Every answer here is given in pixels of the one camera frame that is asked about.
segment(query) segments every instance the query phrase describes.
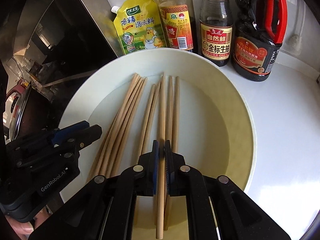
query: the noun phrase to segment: yellow seasoning pouch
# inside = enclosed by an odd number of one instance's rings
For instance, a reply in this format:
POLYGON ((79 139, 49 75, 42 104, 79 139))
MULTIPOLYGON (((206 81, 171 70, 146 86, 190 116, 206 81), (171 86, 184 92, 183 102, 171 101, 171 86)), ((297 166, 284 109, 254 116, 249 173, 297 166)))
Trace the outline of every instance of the yellow seasoning pouch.
POLYGON ((154 0, 127 0, 116 13, 113 23, 125 54, 167 47, 154 0))

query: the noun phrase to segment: bundle of chopsticks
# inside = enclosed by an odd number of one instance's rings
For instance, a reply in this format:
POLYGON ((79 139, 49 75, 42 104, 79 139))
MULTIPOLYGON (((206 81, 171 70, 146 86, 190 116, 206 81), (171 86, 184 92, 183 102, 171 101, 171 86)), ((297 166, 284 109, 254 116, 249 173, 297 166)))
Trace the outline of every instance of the bundle of chopsticks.
MULTIPOLYGON (((136 114, 147 78, 134 74, 129 89, 124 97, 112 126, 106 133, 100 148, 93 161, 87 182, 97 175, 104 175, 107 178, 118 174, 124 148, 129 136, 131 125, 136 114)), ((159 163, 157 174, 157 192, 154 197, 155 203, 155 224, 156 238, 163 238, 163 230, 169 226, 172 201, 167 194, 164 142, 170 140, 172 152, 178 151, 179 134, 179 109, 180 109, 180 79, 176 78, 175 103, 173 103, 172 76, 169 76, 168 106, 166 120, 166 89, 165 74, 161 80, 151 87, 145 115, 142 123, 140 141, 138 146, 137 162, 139 156, 148 152, 148 143, 156 110, 156 104, 160 95, 160 116, 159 116, 159 163)))

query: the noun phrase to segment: white countertop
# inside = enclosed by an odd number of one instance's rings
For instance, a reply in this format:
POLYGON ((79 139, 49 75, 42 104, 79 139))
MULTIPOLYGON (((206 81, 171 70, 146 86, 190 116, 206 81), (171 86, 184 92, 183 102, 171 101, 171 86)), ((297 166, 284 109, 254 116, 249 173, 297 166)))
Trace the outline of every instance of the white countertop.
POLYGON ((264 82, 220 68, 247 101, 257 133, 257 163, 248 195, 298 240, 320 209, 320 88, 275 64, 264 82))

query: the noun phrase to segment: barcode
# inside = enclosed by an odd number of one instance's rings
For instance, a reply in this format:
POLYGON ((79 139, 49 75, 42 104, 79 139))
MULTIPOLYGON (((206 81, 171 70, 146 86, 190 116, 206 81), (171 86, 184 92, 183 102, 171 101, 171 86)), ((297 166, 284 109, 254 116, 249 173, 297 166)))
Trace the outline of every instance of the barcode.
POLYGON ((185 37, 177 37, 179 49, 187 49, 187 39, 185 37))

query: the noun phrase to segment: vinegar bottle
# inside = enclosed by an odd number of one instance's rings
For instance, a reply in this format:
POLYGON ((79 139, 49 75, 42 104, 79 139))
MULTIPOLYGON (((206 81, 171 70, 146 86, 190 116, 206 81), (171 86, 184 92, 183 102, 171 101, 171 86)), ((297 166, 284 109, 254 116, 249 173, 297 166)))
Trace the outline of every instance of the vinegar bottle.
POLYGON ((233 18, 229 0, 202 0, 200 9, 202 56, 222 67, 230 56, 233 18))
POLYGON ((198 53, 192 0, 158 0, 158 5, 170 48, 198 53))

